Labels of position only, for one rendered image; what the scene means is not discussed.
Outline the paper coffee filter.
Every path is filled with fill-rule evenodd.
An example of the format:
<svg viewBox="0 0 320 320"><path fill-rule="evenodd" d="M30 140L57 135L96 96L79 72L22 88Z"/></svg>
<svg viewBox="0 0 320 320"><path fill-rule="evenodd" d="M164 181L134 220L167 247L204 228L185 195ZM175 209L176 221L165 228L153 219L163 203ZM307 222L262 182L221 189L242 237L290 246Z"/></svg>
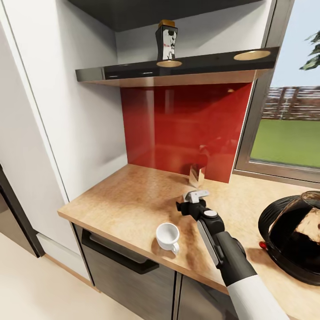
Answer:
<svg viewBox="0 0 320 320"><path fill-rule="evenodd" d="M191 192L187 192L187 193L185 193L185 194L183 195L183 197L184 197L184 202L185 202L185 203L190 202L190 200L191 200L191 198L189 197L190 193L191 193Z"/></svg>

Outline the coffee cup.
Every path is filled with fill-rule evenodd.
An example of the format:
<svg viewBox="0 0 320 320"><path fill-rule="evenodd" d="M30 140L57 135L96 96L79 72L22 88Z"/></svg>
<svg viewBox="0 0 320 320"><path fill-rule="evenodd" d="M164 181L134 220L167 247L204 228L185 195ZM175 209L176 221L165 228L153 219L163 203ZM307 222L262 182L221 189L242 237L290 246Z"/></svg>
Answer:
<svg viewBox="0 0 320 320"><path fill-rule="evenodd" d="M157 242L161 248L165 250L172 250L174 254L179 253L179 230L178 228L171 223L161 224L156 229L156 238Z"/></svg>

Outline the bottle of coffee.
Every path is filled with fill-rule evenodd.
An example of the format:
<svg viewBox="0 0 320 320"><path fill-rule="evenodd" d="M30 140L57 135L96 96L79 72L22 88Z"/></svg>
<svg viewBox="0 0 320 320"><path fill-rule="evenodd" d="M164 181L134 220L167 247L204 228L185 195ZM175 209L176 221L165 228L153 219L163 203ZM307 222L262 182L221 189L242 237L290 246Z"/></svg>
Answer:
<svg viewBox="0 0 320 320"><path fill-rule="evenodd" d="M178 28L175 27L175 22L163 19L156 31L156 41L158 46L157 60L175 58L175 42L178 33Z"/></svg>

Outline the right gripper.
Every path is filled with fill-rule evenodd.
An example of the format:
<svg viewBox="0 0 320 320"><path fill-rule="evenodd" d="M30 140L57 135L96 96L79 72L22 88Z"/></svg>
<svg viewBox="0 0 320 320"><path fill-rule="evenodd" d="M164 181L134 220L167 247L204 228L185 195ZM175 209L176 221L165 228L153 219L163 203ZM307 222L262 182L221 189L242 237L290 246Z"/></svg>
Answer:
<svg viewBox="0 0 320 320"><path fill-rule="evenodd" d="M193 214L194 214L194 210L198 207L204 207L204 208L207 208L206 207L206 201L204 199L199 199L199 203L179 203L179 202L176 202L176 206L177 206L177 210L178 211L181 211L182 215L183 216L188 216L188 215L191 215L193 217ZM194 218L194 217L193 217ZM195 218L194 218L195 219Z"/></svg>

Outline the electric kettle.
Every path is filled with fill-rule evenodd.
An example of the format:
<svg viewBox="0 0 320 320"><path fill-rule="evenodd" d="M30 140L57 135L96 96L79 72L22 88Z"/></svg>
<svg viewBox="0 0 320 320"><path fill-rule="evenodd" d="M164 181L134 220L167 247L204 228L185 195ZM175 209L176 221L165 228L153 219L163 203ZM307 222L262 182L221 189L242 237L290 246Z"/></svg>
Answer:
<svg viewBox="0 0 320 320"><path fill-rule="evenodd" d="M264 239L259 245L282 270L320 286L320 191L274 201L261 213L258 229Z"/></svg>

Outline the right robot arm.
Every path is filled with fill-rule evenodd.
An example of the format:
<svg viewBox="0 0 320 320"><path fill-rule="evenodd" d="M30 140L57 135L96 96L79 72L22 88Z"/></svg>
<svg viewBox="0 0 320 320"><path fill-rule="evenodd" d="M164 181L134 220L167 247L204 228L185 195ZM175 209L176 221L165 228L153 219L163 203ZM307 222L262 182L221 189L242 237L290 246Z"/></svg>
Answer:
<svg viewBox="0 0 320 320"><path fill-rule="evenodd" d="M217 212L206 207L202 197L207 190L192 191L188 203L176 202L183 216L197 221L199 233L233 302L239 320L290 320L253 266L246 259L242 244L225 231Z"/></svg>

